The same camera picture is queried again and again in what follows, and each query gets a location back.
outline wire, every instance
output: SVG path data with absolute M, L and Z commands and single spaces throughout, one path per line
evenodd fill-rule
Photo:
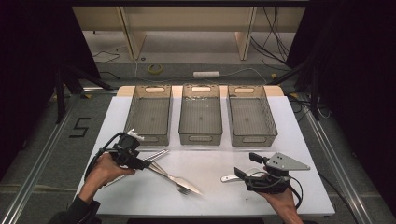
M 96 63 L 108 63 L 108 62 L 111 62 L 111 61 L 114 61 L 114 60 L 118 59 L 118 58 L 121 56 L 120 54 L 116 54 L 116 53 L 109 53 L 109 52 L 107 52 L 107 51 L 100 51 L 99 53 L 92 55 L 92 57 L 93 57 L 93 58 L 94 58 L 94 57 L 97 57 L 97 56 L 98 56 L 99 54 L 101 54 L 101 53 L 106 53 L 106 54 L 110 54 L 110 55 L 115 55 L 116 57 L 113 58 L 113 59 L 110 59 L 110 60 L 108 60 L 108 61 L 106 61 L 106 62 L 96 62 Z
M 137 79 L 143 80 L 143 81 L 153 82 L 153 83 L 164 83 L 164 82 L 167 82 L 167 81 L 176 81 L 176 80 L 188 81 L 188 80 L 195 79 L 195 78 L 170 78 L 170 79 L 166 79 L 166 80 L 150 80 L 150 79 L 138 77 L 137 76 L 137 66 L 138 66 L 138 64 L 137 64 L 137 60 L 136 59 L 134 59 L 134 63 L 135 63 L 134 77 L 136 77 Z
M 332 189 L 334 189 L 334 191 L 338 194 L 338 196 L 340 197 L 340 199 L 343 201 L 343 203 L 346 205 L 346 208 L 349 210 L 350 214 L 353 217 L 353 220 L 355 220 L 355 223 L 359 224 L 358 219 L 356 218 L 355 214 L 352 211 L 352 208 L 350 207 L 350 205 L 347 203 L 347 199 L 345 199 L 342 194 L 340 193 L 340 191 L 338 191 L 338 189 L 320 172 L 318 172 L 319 176 L 324 179 L 329 185 L 330 187 L 332 187 Z
M 324 115 L 322 114 L 322 112 L 320 111 L 319 102 L 320 102 L 320 98 L 318 98 L 318 103 L 317 103 L 317 109 L 318 109 L 319 114 L 320 114 L 324 119 L 328 119 L 328 118 L 330 117 L 330 114 L 332 113 L 332 111 L 329 110 L 329 114 L 326 115 L 326 116 L 324 116 Z
M 291 185 L 289 185 L 289 189 L 291 189 L 291 191 L 296 195 L 297 199 L 299 200 L 299 202 L 297 202 L 297 204 L 296 204 L 296 208 L 298 209 L 300 207 L 301 203 L 303 202 L 303 198 L 304 198 L 303 186 L 301 185 L 300 181 L 298 181 L 296 178 L 294 178 L 292 176 L 290 178 L 293 179 L 294 181 L 296 181 L 297 184 L 300 186 L 301 195 L 299 195 L 297 190 L 295 190 Z
M 289 50 L 288 50 L 288 49 L 285 47 L 285 45 L 283 44 L 283 42 L 282 42 L 282 40 L 280 39 L 280 36 L 279 36 L 279 34 L 278 34 L 278 31 L 277 31 L 277 25 L 278 25 L 278 17 L 277 17 L 277 14 L 278 14 L 278 12 L 279 12 L 279 7 L 274 7 L 274 22 L 273 22 L 272 25 L 271 25 L 270 19 L 269 19 L 269 17 L 268 17 L 268 14 L 267 14 L 267 12 L 266 12 L 266 10 L 265 10 L 265 7 L 263 7 L 262 9 L 264 10 L 265 17 L 266 17 L 266 19 L 267 19 L 267 21 L 268 21 L 268 24 L 269 24 L 270 28 L 271 28 L 270 34 L 271 34 L 271 33 L 274 34 L 274 37 L 276 38 L 276 43 L 277 43 L 277 48 L 278 48 L 278 50 L 279 50 L 279 53 L 280 53 L 282 59 L 283 59 L 284 61 L 286 61 L 286 59 L 285 59 L 285 57 L 283 56 L 283 54 L 285 54 L 286 57 L 288 57 Z
M 305 115 L 308 114 L 309 111 L 311 111 L 311 110 L 310 110 L 310 109 L 307 109 L 307 110 L 305 111 L 305 113 L 297 120 L 297 123 L 299 123 L 299 122 L 305 117 Z
M 89 175 L 90 172 L 92 171 L 93 166 L 96 164 L 96 162 L 97 162 L 97 160 L 99 159 L 99 157 L 102 156 L 102 154 L 103 154 L 104 152 L 107 151 L 108 145 L 110 145 L 110 143 L 112 143 L 112 142 L 114 141 L 114 139 L 116 139 L 118 136 L 121 136 L 121 135 L 123 135 L 123 133 L 116 133 L 116 134 L 114 134 L 114 135 L 110 138 L 110 140 L 108 140 L 108 141 L 106 142 L 106 144 L 105 144 L 102 148 L 99 148 L 98 152 L 93 156 L 93 158 L 92 158 L 90 164 L 89 164 L 88 167 L 87 167 L 87 170 L 85 171 L 84 180 L 87 179 L 88 175 Z
M 280 70 L 280 71 L 285 71 L 285 72 L 289 72 L 289 69 L 282 69 L 282 68 L 277 68 L 277 67 L 273 67 L 269 64 L 267 64 L 263 58 L 263 56 L 267 57 L 267 58 L 271 58 L 271 59 L 275 59 L 281 63 L 283 63 L 284 65 L 286 65 L 285 62 L 283 62 L 282 60 L 280 60 L 279 58 L 277 58 L 273 53 L 271 53 L 270 51 L 268 51 L 267 49 L 264 49 L 262 46 L 260 46 L 259 43 L 257 43 L 257 41 L 251 37 L 251 41 L 250 43 L 252 44 L 253 48 L 255 50 L 257 50 L 261 55 L 262 55 L 262 62 L 264 63 L 265 66 L 276 69 L 276 70 Z
M 120 79 L 120 77 L 112 74 L 111 72 L 99 72 L 99 73 L 107 73 L 107 74 L 110 74 L 111 76 L 115 77 L 116 79 Z
M 225 83 L 225 82 L 215 82 L 215 81 L 212 81 L 212 80 L 209 80 L 209 79 L 204 79 L 205 81 L 208 81 L 208 82 L 211 82 L 211 83 L 214 83 L 214 84 L 218 84 L 218 85 L 228 85 L 228 86 L 232 86 L 233 84 L 231 84 L 231 83 Z
M 271 175 L 270 173 L 268 173 L 268 172 L 266 172 L 266 171 L 259 171 L 259 172 L 256 172 L 256 173 L 252 174 L 251 176 L 254 176 L 254 175 L 256 175 L 256 174 L 266 174 L 266 175 L 269 175 L 269 176 L 271 176 L 271 177 L 273 177 L 273 178 L 275 178 L 275 179 L 280 179 L 280 178 L 282 178 L 282 177 L 280 177 L 280 176 Z
M 298 111 L 293 111 L 294 114 L 300 113 L 303 110 L 303 106 L 310 107 L 311 104 L 308 101 L 302 101 L 296 98 L 295 96 L 291 95 L 293 92 L 286 93 L 285 95 L 289 98 L 289 102 L 296 102 L 300 105 L 300 109 Z
M 236 71 L 236 72 L 229 73 L 229 74 L 225 74 L 225 75 L 220 75 L 220 76 L 221 76 L 221 77 L 232 76 L 232 75 L 235 75 L 235 74 L 238 74 L 238 73 L 240 73 L 240 72 L 247 71 L 247 70 L 253 70 L 255 73 L 257 73 L 257 74 L 262 78 L 262 80 L 265 82 L 264 85 L 268 83 L 267 80 L 265 80 L 265 78 L 262 76 L 262 74 L 260 74 L 260 73 L 259 73 L 256 69 L 254 69 L 254 68 L 244 68 L 244 69 L 238 70 L 238 71 Z
M 255 189 L 269 189 L 269 188 L 271 188 L 271 187 L 277 185 L 280 181 L 282 181 L 281 178 L 279 178 L 279 179 L 278 179 L 274 184 L 272 184 L 272 185 L 268 185 L 268 186 L 257 186 L 257 185 L 254 185 L 254 188 L 255 188 Z

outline white tabletop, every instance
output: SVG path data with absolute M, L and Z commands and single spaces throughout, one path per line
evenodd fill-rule
M 132 97 L 114 97 L 106 113 L 91 158 L 115 133 L 122 132 Z M 304 201 L 298 209 L 301 215 L 330 216 L 334 210 L 287 97 L 268 97 L 278 136 L 271 147 L 232 147 L 226 98 L 221 97 L 223 134 L 221 144 L 212 146 L 182 146 L 178 135 L 181 98 L 173 98 L 170 144 L 168 147 L 139 147 L 144 159 L 164 148 L 168 155 L 157 162 L 170 175 L 189 180 L 203 195 L 181 194 L 175 184 L 148 169 L 138 170 L 113 185 L 98 190 L 95 200 L 101 203 L 98 214 L 128 217 L 262 217 L 275 211 L 257 193 L 247 191 L 244 182 L 221 183 L 224 175 L 233 175 L 233 168 L 262 168 L 250 161 L 249 152 L 271 157 L 275 152 L 294 158 L 311 167 L 310 171 L 294 171 L 304 188 Z M 300 192 L 295 181 L 291 181 Z

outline metal tool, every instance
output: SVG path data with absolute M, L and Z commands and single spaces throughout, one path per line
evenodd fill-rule
M 168 173 L 166 173 L 166 171 L 161 166 L 159 166 L 157 163 L 152 163 L 152 167 L 149 167 L 149 169 L 151 169 L 154 172 L 157 172 L 158 174 L 159 173 L 163 173 L 164 175 L 168 175 Z M 175 185 L 176 185 L 176 189 L 180 193 L 186 194 L 186 195 L 191 193 L 191 190 L 186 189 L 186 188 L 184 188 L 183 186 L 181 186 L 181 185 L 179 185 L 177 183 L 175 183 Z
M 266 172 L 263 170 L 260 170 L 259 168 L 250 168 L 250 169 L 246 170 L 245 173 L 247 174 L 247 176 L 262 176 L 262 174 L 264 174 Z M 236 175 L 225 175 L 220 180 L 222 183 L 242 181 L 242 179 Z
M 156 160 L 158 160 L 160 157 L 162 157 L 163 155 L 165 155 L 165 154 L 168 153 L 168 152 L 169 152 L 168 149 L 161 150 L 161 151 L 159 151 L 159 152 L 157 152 L 157 153 L 155 153 L 155 154 L 153 154 L 153 155 L 151 155 L 151 156 L 145 158 L 144 161 L 156 161 Z M 108 186 L 110 186 L 110 185 L 112 185 L 112 184 L 114 184 L 115 182 L 117 182 L 117 181 L 123 179 L 125 176 L 127 176 L 127 175 L 120 175 L 119 177 L 117 177 L 117 178 L 114 179 L 113 181 L 108 182 L 108 183 L 105 185 L 105 188 L 108 187 Z
M 115 143 L 113 147 L 108 147 L 116 138 L 119 138 L 119 141 Z M 93 167 L 95 167 L 98 159 L 105 152 L 110 153 L 111 158 L 113 158 L 113 161 L 117 165 L 140 170 L 148 168 L 150 165 L 149 161 L 142 161 L 137 158 L 140 153 L 136 150 L 140 146 L 140 142 L 138 140 L 144 140 L 144 137 L 135 133 L 134 129 L 128 133 L 114 134 L 114 136 L 112 136 L 103 147 L 100 147 L 98 152 L 93 156 L 90 164 L 87 166 L 87 170 L 85 171 L 84 181 L 87 179 Z
M 249 158 L 251 161 L 264 163 L 267 175 L 260 177 L 249 176 L 236 167 L 234 167 L 233 170 L 236 176 L 245 181 L 247 190 L 257 192 L 270 194 L 283 193 L 287 188 L 291 188 L 291 176 L 289 176 L 289 171 L 311 169 L 308 165 L 280 152 L 276 152 L 271 158 L 261 157 L 256 153 L 250 152 Z
M 202 195 L 202 193 L 196 189 L 191 183 L 189 183 L 187 180 L 181 178 L 181 177 L 175 177 L 172 175 L 169 175 L 168 173 L 163 173 L 163 172 L 159 172 L 159 169 L 157 167 L 160 167 L 160 169 L 163 170 L 163 168 L 161 168 L 161 166 L 157 163 L 157 162 L 152 162 L 151 165 L 148 167 L 150 170 L 165 176 L 166 178 L 172 180 L 173 182 L 175 182 L 176 184 L 180 185 L 183 188 L 189 189 L 194 193 L 200 194 Z

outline black sleeve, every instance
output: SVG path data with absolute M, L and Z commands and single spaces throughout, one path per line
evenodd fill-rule
M 307 220 L 303 220 L 304 224 L 318 224 L 316 221 L 307 221 Z
M 55 214 L 48 224 L 84 223 L 85 219 L 96 215 L 99 205 L 99 202 L 96 201 L 93 201 L 91 205 L 87 205 L 77 196 L 67 211 Z

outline clear plastic bin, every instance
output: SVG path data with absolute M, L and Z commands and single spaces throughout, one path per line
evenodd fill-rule
M 183 86 L 178 132 L 181 145 L 220 145 L 219 85 Z
M 263 86 L 229 86 L 228 112 L 233 147 L 270 147 L 276 125 Z
M 125 132 L 132 129 L 142 146 L 168 146 L 172 116 L 172 86 L 136 86 Z

